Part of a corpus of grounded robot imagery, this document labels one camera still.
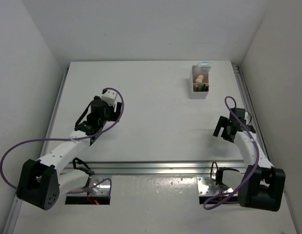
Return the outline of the black gold lipstick case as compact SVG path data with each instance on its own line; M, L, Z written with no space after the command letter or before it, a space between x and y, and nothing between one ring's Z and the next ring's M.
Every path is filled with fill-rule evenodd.
M208 92L209 91L209 83L205 83L204 85L203 85L203 90L202 90L203 92Z

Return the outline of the beige makeup sponge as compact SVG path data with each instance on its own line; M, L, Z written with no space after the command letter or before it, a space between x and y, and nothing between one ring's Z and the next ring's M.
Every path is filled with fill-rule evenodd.
M197 76L194 83L203 83L203 80L204 80L204 76L203 76L203 74L200 74Z

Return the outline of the clear cotton pad pouch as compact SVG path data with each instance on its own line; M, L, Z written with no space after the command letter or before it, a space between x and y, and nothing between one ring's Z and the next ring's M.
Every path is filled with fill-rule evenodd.
M209 73L211 64L208 61L202 61L192 67L193 73Z

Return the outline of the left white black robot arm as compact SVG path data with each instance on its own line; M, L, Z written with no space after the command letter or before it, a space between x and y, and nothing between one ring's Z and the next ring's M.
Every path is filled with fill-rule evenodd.
M105 132L107 122L119 121L123 109L122 103L116 101L118 96L111 89L95 96L67 139L50 153L23 164L17 198L47 211L61 195L89 190L94 172L77 156Z

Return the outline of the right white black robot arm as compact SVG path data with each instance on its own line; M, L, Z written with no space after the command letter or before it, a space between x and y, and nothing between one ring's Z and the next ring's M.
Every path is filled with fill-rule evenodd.
M219 118L213 135L237 146L246 171L219 167L214 182L222 188L237 188L242 207L276 212L282 201L285 172L268 160L258 144L254 127L246 123L245 113L243 108L231 108L229 117Z

